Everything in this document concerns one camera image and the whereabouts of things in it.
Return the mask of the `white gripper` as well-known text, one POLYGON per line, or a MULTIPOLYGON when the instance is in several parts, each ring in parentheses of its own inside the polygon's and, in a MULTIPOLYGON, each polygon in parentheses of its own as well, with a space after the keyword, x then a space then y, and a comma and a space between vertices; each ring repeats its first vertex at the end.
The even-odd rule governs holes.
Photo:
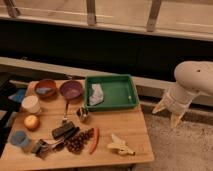
POLYGON ((198 95, 198 91, 187 90, 175 82, 164 94, 164 100, 161 99, 153 108, 152 113, 156 114, 167 108, 173 113, 170 121, 171 127, 175 128, 180 123, 183 117, 182 114, 186 112, 194 98, 198 95))

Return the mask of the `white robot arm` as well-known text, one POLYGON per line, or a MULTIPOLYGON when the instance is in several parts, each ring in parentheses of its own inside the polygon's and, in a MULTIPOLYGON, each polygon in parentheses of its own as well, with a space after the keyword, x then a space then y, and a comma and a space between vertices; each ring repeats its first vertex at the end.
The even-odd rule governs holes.
POLYGON ((174 70, 175 82, 165 91, 152 110, 156 114, 164 109, 171 112, 170 125, 175 128, 192 101, 201 93, 213 96, 213 62, 184 61, 174 70))

